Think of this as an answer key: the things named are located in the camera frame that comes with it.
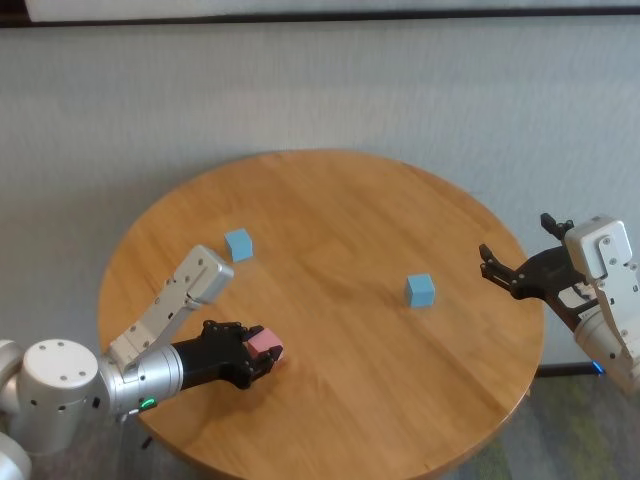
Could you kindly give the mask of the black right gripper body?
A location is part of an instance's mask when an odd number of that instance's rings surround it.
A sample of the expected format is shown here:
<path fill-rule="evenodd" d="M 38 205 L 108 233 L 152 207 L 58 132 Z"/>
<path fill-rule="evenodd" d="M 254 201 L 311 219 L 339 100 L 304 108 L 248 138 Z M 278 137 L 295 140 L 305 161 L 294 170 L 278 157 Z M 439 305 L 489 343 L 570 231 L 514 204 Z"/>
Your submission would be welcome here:
<path fill-rule="evenodd" d="M 598 305 L 595 294 L 578 291 L 586 278 L 573 267 L 564 247 L 555 247 L 529 258 L 515 272 L 514 298 L 543 300 L 561 320 L 579 320 L 579 315 Z"/>

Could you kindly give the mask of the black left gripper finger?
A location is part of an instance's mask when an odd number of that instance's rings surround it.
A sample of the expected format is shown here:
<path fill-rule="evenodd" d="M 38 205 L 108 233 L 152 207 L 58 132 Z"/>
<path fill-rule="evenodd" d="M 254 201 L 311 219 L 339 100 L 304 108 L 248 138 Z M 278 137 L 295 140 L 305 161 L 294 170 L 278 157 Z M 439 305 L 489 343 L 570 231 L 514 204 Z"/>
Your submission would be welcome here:
<path fill-rule="evenodd" d="M 231 342 L 247 343 L 264 330 L 261 325 L 245 327 L 239 322 L 215 322 L 205 320 L 201 331 L 201 339 L 206 344 L 227 344 Z"/>
<path fill-rule="evenodd" d="M 240 389 L 250 388 L 255 381 L 271 372 L 275 366 L 273 352 L 273 349 L 261 352 L 257 357 L 248 360 L 240 370 Z"/>

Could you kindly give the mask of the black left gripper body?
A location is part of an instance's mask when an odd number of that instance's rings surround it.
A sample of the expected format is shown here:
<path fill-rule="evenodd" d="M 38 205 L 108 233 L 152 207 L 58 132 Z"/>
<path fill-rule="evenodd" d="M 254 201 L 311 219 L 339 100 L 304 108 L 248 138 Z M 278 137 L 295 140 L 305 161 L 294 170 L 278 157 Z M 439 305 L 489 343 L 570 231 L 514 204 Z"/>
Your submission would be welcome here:
<path fill-rule="evenodd" d="M 228 382 L 238 389 L 250 387 L 250 357 L 240 336 L 203 332 L 172 347 L 182 365 L 182 390 L 215 381 Z"/>

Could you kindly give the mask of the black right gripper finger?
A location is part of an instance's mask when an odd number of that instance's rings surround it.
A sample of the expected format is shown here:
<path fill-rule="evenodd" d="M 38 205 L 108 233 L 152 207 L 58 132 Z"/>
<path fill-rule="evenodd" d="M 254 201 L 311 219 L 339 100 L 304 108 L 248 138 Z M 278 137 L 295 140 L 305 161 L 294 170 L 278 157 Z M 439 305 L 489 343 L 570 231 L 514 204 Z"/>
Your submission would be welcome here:
<path fill-rule="evenodd" d="M 513 298 L 517 298 L 518 278 L 516 272 L 502 264 L 486 244 L 479 246 L 479 255 L 481 258 L 480 271 L 482 277 L 508 291 Z"/>
<path fill-rule="evenodd" d="M 549 213 L 542 213 L 540 215 L 540 224 L 547 233 L 554 237 L 564 237 L 566 232 L 573 228 L 573 221 L 571 219 L 558 222 Z"/>

